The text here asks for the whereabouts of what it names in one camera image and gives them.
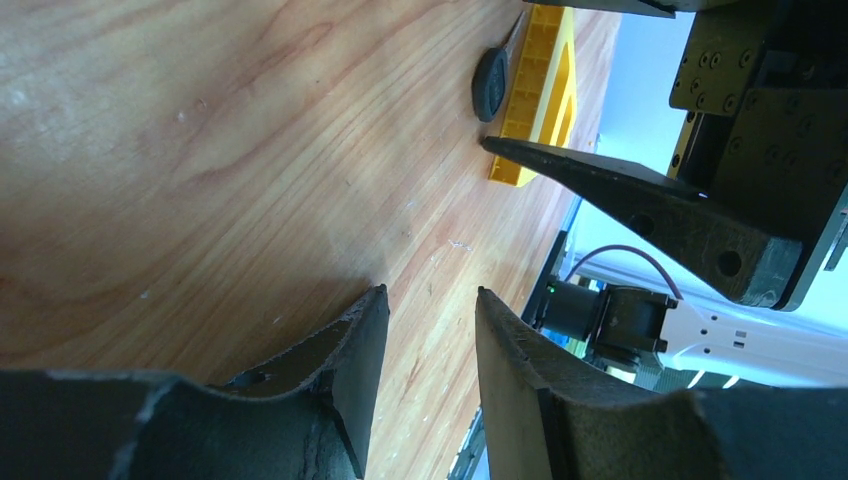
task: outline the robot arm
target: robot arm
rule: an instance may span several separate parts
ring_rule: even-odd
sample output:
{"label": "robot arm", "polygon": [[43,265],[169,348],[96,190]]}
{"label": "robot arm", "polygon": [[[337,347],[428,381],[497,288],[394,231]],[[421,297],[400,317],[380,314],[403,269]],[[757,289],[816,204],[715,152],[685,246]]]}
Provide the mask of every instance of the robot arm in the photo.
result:
{"label": "robot arm", "polygon": [[775,387],[848,385],[848,339],[734,318],[641,288],[594,292],[556,282],[537,318],[625,371],[647,363]]}
{"label": "robot arm", "polygon": [[562,183],[728,300],[794,310],[848,246],[847,17],[844,0],[699,12],[669,85],[670,105],[688,113],[667,175],[522,140],[481,144]]}
{"label": "robot arm", "polygon": [[659,363],[775,387],[848,386],[848,339],[753,322],[686,302],[665,314]]}

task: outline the black metal plate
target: black metal plate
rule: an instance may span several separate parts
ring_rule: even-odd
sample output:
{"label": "black metal plate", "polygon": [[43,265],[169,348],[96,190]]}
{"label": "black metal plate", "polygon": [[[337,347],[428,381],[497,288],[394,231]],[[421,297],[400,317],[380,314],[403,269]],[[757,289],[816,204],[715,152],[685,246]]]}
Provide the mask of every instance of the black metal plate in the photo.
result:
{"label": "black metal plate", "polygon": [[801,240],[790,298],[800,305],[848,203],[848,91],[752,89],[730,134],[711,198]]}
{"label": "black metal plate", "polygon": [[642,165],[521,140],[482,144],[574,190],[734,302],[773,306],[798,262],[800,242]]}
{"label": "black metal plate", "polygon": [[671,92],[671,106],[732,116],[751,85],[781,0],[747,0],[699,13]]}

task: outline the light blue wall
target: light blue wall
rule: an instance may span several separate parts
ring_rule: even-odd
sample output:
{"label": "light blue wall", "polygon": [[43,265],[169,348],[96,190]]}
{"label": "light blue wall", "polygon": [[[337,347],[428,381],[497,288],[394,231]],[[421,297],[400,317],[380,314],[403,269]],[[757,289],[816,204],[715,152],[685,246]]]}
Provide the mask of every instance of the light blue wall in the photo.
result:
{"label": "light blue wall", "polygon": [[[693,20],[692,14],[678,15],[675,20],[632,15],[623,18],[601,117],[598,154],[638,162],[658,172],[666,172],[686,115],[684,111],[669,107],[668,97]],[[574,229],[576,235],[572,237],[571,248],[578,257],[612,243],[642,248],[666,266],[684,292],[721,302],[722,310],[742,312],[676,262],[587,202],[580,207]],[[604,253],[590,264],[594,264],[590,268],[595,270],[626,271],[631,277],[648,279],[652,285],[662,283],[650,265],[632,254]],[[836,272],[820,273],[798,311],[783,314],[753,310],[748,313],[772,322],[848,336],[848,305],[843,306],[845,292],[848,292],[846,287],[848,261],[841,264]]]}

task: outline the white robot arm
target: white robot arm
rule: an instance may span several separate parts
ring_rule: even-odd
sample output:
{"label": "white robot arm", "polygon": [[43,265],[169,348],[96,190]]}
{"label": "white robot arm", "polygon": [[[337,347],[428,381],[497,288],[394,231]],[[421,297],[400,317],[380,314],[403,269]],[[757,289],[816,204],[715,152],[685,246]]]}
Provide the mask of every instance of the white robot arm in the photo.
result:
{"label": "white robot arm", "polygon": [[664,367],[775,387],[848,386],[848,339],[742,320],[679,302],[665,315]]}

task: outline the screw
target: screw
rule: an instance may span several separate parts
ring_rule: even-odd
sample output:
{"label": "screw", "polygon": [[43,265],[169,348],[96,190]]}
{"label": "screw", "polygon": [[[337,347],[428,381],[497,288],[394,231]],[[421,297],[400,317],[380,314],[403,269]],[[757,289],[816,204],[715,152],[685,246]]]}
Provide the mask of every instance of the screw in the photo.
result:
{"label": "screw", "polygon": [[739,66],[745,68],[751,63],[751,58],[754,56],[754,52],[751,50],[745,50],[742,52],[742,56],[739,57]]}
{"label": "screw", "polygon": [[795,115],[795,112],[798,111],[798,107],[801,106],[801,98],[798,95],[792,95],[786,100],[786,114],[787,115]]}
{"label": "screw", "polygon": [[727,147],[727,153],[731,155],[736,155],[739,151],[742,150],[742,137],[736,137],[730,141],[730,145]]}
{"label": "screw", "polygon": [[786,154],[786,158],[784,158],[783,162],[787,167],[792,168],[798,163],[798,153],[797,152],[789,152]]}
{"label": "screw", "polygon": [[757,103],[760,101],[760,96],[757,95],[757,92],[751,92],[748,94],[748,97],[745,99],[745,110],[751,111],[754,107],[757,106]]}
{"label": "screw", "polygon": [[806,138],[813,129],[813,116],[807,115],[798,122],[798,138]]}
{"label": "screw", "polygon": [[845,160],[834,160],[830,165],[827,166],[827,176],[830,180],[836,181],[839,180],[848,168],[846,168]]}
{"label": "screw", "polygon": [[772,145],[766,149],[766,165],[774,165],[778,158],[780,158],[780,148],[777,145]]}
{"label": "screw", "polygon": [[727,98],[724,99],[724,111],[727,113],[732,112],[736,109],[736,95],[728,95]]}

